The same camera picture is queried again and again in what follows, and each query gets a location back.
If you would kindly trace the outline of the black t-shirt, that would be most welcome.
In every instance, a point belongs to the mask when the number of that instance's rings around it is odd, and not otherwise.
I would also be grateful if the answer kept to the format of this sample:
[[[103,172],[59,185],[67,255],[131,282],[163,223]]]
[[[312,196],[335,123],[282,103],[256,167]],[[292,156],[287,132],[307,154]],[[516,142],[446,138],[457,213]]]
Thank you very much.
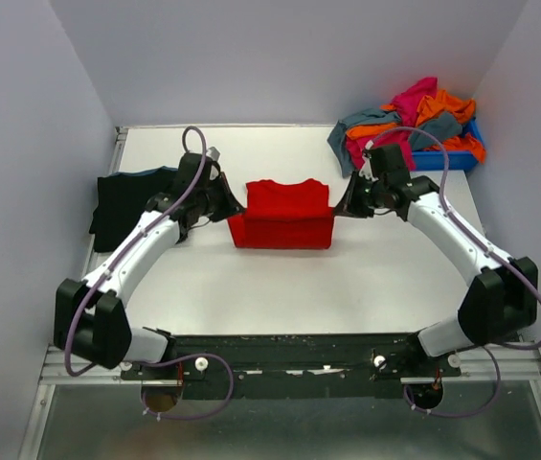
[[[97,253],[116,250],[136,226],[147,202],[167,190],[174,177],[113,174],[98,177],[98,204],[89,227],[89,233],[94,236],[93,250]]]

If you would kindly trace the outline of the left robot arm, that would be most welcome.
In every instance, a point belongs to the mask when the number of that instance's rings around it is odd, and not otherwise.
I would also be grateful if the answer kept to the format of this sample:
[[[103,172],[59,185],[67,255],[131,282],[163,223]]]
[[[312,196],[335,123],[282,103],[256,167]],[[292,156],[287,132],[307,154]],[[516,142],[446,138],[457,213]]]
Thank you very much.
[[[216,148],[185,152],[169,188],[147,202],[118,248],[81,280],[66,279],[58,286],[53,341],[65,365],[73,357],[106,369],[143,362],[156,379],[174,371],[169,334],[131,327],[126,306],[159,258],[184,242],[200,219],[219,222],[243,212],[218,158]]]

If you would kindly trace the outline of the blue t-shirt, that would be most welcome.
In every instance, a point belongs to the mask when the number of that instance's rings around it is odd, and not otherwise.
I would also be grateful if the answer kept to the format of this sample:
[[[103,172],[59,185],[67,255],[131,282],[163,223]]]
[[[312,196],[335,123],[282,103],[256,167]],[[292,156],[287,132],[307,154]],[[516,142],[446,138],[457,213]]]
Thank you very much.
[[[177,173],[176,168],[162,166],[155,169],[147,169],[139,172],[114,172],[113,176],[124,177],[146,177],[146,176],[161,176],[161,177],[173,177]]]

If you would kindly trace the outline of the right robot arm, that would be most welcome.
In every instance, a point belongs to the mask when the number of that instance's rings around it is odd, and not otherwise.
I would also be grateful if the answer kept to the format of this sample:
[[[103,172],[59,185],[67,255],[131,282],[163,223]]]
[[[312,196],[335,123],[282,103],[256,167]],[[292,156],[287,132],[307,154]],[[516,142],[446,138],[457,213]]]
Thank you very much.
[[[399,146],[368,145],[364,158],[335,215],[366,219],[378,209],[396,214],[437,247],[467,286],[453,316],[409,336],[401,356],[411,373],[426,375],[441,356],[499,343],[536,321],[538,269],[530,258],[510,256],[462,220],[436,182],[411,176]]]

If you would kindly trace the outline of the red t-shirt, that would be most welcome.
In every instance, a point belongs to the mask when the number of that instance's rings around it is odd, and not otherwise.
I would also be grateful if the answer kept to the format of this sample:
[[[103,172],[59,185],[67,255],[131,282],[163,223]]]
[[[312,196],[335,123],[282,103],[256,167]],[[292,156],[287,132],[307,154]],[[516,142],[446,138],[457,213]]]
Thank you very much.
[[[237,248],[322,250],[332,244],[329,186],[309,178],[297,184],[262,179],[246,184],[245,211],[228,219]]]

